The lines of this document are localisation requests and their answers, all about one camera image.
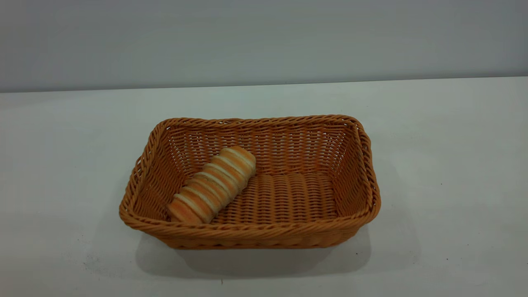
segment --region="rectangular basket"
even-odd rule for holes
[[[234,145],[257,158],[243,193],[210,224],[170,222],[173,194]],[[354,236],[380,206],[370,140],[355,118],[173,118],[150,134],[119,215],[172,248],[313,248]]]

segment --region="white background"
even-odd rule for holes
[[[2,0],[0,91],[528,75],[525,0]]]
[[[528,81],[0,94],[2,296],[526,296]],[[311,250],[172,250],[118,216],[171,117],[347,114],[382,207]]]

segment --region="striped bread roll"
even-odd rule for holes
[[[255,174],[256,159],[239,146],[225,147],[188,180],[167,206],[171,221],[208,224],[242,192]]]

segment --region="orange wicker basket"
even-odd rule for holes
[[[173,194],[234,145],[257,158],[243,193],[210,224],[170,222]],[[150,134],[119,215],[173,248],[313,248],[354,236],[380,206],[370,140],[355,118],[173,118]]]

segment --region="basket rim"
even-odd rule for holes
[[[152,162],[152,155],[157,151],[159,146],[159,139],[167,125],[192,126],[192,127],[235,127],[244,125],[245,127],[266,127],[280,125],[292,126],[299,122],[301,125],[310,123],[335,123],[345,125],[355,125],[358,133],[358,145],[362,148],[363,158],[362,165],[365,169],[367,182],[370,186],[370,197],[368,197],[365,207],[351,216],[337,217],[334,219],[322,219],[312,222],[296,222],[296,223],[273,223],[273,224],[200,224],[189,225],[181,222],[167,222],[164,220],[156,220],[147,217],[138,216],[133,211],[133,206],[137,200],[135,195],[136,189],[139,188],[148,174]],[[261,119],[241,119],[241,118],[226,118],[226,119],[201,119],[201,118],[170,118],[166,119],[153,129],[150,134],[149,141],[145,146],[145,150],[136,162],[136,166],[132,170],[130,180],[128,182],[125,195],[121,204],[119,205],[119,216],[123,222],[133,229],[145,231],[147,233],[155,233],[157,236],[192,236],[211,238],[211,231],[214,232],[214,238],[233,238],[233,232],[237,234],[236,237],[250,238],[252,234],[257,231],[258,236],[255,238],[276,238],[277,236],[291,236],[313,234],[314,232],[325,232],[330,230],[350,229],[361,227],[372,221],[380,211],[381,199],[379,195],[379,187],[376,181],[376,176],[372,165],[372,153],[370,149],[370,139],[365,133],[361,123],[351,116],[346,115],[314,115],[314,116],[300,116],[300,117],[277,117],[277,118],[261,118]],[[141,177],[137,178],[138,173],[142,172]]]

